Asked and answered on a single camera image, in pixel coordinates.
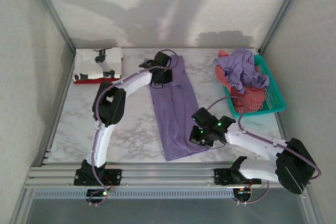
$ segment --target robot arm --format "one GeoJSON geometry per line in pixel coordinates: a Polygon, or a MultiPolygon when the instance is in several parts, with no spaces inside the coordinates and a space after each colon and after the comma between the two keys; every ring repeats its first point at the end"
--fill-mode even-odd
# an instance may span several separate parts
{"type": "MultiPolygon", "coordinates": [[[[106,153],[107,153],[107,148],[110,142],[110,138],[113,132],[113,129],[115,128],[116,124],[120,121],[122,115],[123,115],[123,107],[124,107],[124,102],[125,99],[132,94],[135,90],[141,88],[142,86],[145,86],[147,84],[150,84],[152,80],[152,73],[149,71],[140,73],[131,79],[129,79],[127,82],[121,82],[120,84],[117,84],[115,86],[115,89],[112,89],[111,92],[107,92],[106,96],[103,98],[102,103],[101,103],[101,110],[106,111],[111,111],[115,110],[117,111],[118,109],[121,110],[120,114],[118,115],[119,117],[117,120],[110,119],[108,115],[104,117],[103,113],[101,113],[101,119],[104,122],[103,124],[100,124],[99,121],[95,122],[95,126],[97,129],[96,134],[92,138],[92,144],[94,144],[94,140],[96,139],[96,146],[95,146],[95,159],[94,159],[94,165],[96,167],[101,167],[106,163],[106,153]],[[109,102],[109,97],[113,97],[113,101],[109,102]]],[[[97,98],[99,94],[106,89],[110,83],[103,83],[96,96],[96,100],[94,104],[97,101],[97,98]]],[[[90,165],[92,165],[92,160],[91,160],[91,153],[88,153],[86,160],[90,165]]]]}
{"type": "Polygon", "coordinates": [[[219,140],[224,144],[241,146],[265,159],[254,160],[239,157],[232,165],[229,175],[238,178],[237,184],[241,178],[259,178],[280,182],[290,192],[302,194],[315,172],[314,167],[288,151],[292,150],[315,164],[303,143],[298,139],[292,138],[287,142],[255,133],[243,129],[239,122],[226,116],[218,120],[205,108],[196,111],[192,118],[198,124],[198,127],[194,126],[191,132],[190,141],[192,143],[213,146],[213,142],[219,140]]]}

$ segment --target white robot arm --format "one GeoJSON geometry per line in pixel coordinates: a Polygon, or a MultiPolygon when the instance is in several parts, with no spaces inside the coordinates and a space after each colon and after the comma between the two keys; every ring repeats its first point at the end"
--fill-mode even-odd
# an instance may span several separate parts
{"type": "MultiPolygon", "coordinates": [[[[280,182],[284,188],[295,194],[302,194],[315,172],[316,164],[298,139],[289,142],[265,136],[240,125],[235,120],[223,116],[217,119],[205,108],[196,111],[192,118],[194,126],[190,141],[198,145],[213,146],[215,140],[223,144],[234,144],[252,151],[265,160],[239,157],[230,169],[227,184],[232,178],[239,184],[244,179],[265,179],[280,182]]],[[[215,183],[225,185],[215,177],[215,183]]]]}
{"type": "MultiPolygon", "coordinates": [[[[120,82],[119,84],[115,85],[115,87],[118,89],[123,89],[125,91],[125,98],[127,98],[135,90],[141,88],[142,86],[150,84],[151,80],[152,80],[152,73],[146,71],[130,78],[127,82],[120,82]]],[[[96,120],[95,124],[96,129],[98,131],[92,138],[92,145],[94,145],[95,143],[94,141],[96,139],[95,155],[94,155],[95,159],[93,163],[96,167],[99,168],[106,163],[107,148],[116,124],[110,124],[108,126],[105,126],[101,124],[98,120],[96,120]]],[[[92,165],[91,152],[88,153],[86,160],[90,165],[92,165]]]]}

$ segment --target plastic basket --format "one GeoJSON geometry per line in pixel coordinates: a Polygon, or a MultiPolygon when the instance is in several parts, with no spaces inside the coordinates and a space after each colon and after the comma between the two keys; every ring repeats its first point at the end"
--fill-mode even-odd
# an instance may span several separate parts
{"type": "MultiPolygon", "coordinates": [[[[264,104],[262,106],[263,108],[257,112],[247,112],[244,114],[244,116],[262,115],[262,114],[275,113],[275,112],[285,110],[286,103],[284,99],[282,98],[280,90],[277,84],[275,83],[275,80],[271,72],[269,71],[269,68],[267,67],[265,60],[260,55],[254,55],[254,61],[255,61],[255,65],[258,66],[259,72],[262,74],[267,74],[269,76],[269,87],[266,88],[266,100],[264,101],[264,104]]],[[[226,96],[230,95],[226,87],[224,87],[224,92],[226,96]]],[[[233,107],[233,104],[232,104],[232,100],[228,99],[227,101],[232,111],[232,115],[235,118],[238,118],[240,116],[240,113],[235,111],[235,108],[233,107]]]]}

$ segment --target red cloth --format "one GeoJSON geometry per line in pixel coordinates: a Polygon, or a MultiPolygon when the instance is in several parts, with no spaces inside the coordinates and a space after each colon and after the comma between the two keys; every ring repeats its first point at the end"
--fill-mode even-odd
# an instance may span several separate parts
{"type": "MultiPolygon", "coordinates": [[[[225,57],[225,56],[229,56],[229,54],[226,51],[220,50],[218,52],[218,57],[225,57]]],[[[228,89],[230,95],[236,96],[236,97],[241,97],[241,98],[244,99],[244,101],[247,104],[247,111],[246,112],[256,112],[256,111],[259,111],[259,110],[262,109],[263,103],[266,99],[265,89],[258,89],[256,87],[244,86],[245,93],[240,94],[235,88],[230,86],[230,84],[228,83],[228,81],[225,77],[224,71],[222,70],[222,68],[220,66],[215,67],[215,74],[216,74],[216,77],[219,80],[219,82],[228,89]]],[[[238,113],[243,112],[244,103],[241,100],[232,99],[232,103],[233,103],[233,106],[234,106],[236,112],[238,112],[238,113]]]]}
{"type": "Polygon", "coordinates": [[[119,79],[116,78],[99,78],[99,79],[87,79],[87,80],[82,80],[82,81],[74,81],[74,84],[100,84],[104,81],[108,82],[114,82],[118,81],[119,79]]]}

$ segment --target folded white cloth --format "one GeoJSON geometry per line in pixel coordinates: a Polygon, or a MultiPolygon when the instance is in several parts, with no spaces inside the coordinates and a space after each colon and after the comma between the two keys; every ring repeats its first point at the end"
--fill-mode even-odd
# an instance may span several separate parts
{"type": "Polygon", "coordinates": [[[74,81],[120,78],[121,47],[109,49],[76,49],[74,81]]]}

